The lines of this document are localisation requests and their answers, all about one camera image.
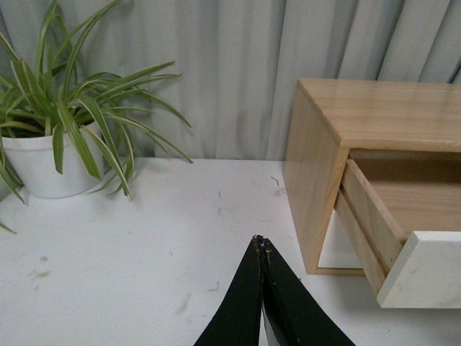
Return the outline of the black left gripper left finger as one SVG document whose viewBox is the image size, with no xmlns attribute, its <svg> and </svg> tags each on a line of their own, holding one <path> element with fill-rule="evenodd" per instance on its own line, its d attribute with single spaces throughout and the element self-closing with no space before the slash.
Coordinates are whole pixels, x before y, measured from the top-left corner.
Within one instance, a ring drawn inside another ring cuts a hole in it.
<svg viewBox="0 0 461 346">
<path fill-rule="evenodd" d="M 254 236 L 218 310 L 196 345 L 258 345 L 262 309 L 262 236 Z"/>
</svg>

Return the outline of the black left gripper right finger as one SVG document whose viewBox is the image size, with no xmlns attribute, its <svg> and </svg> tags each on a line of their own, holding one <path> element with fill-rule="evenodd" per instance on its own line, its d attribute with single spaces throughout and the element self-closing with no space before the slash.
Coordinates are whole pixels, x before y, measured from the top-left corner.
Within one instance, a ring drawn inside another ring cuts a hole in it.
<svg viewBox="0 0 461 346">
<path fill-rule="evenodd" d="M 260 242 L 262 306 L 269 345 L 353 345 L 269 240 Z"/>
</svg>

